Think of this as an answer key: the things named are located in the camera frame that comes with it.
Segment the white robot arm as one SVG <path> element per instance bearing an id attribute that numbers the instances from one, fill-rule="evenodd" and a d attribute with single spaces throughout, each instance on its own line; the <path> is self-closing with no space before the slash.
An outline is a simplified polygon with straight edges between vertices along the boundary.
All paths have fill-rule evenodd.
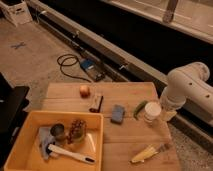
<path id="1" fill-rule="evenodd" d="M 167 86 L 160 96 L 161 118 L 170 121 L 187 99 L 213 114 L 213 87 L 206 83 L 209 77 L 210 70 L 202 62 L 172 69 L 167 74 Z"/>

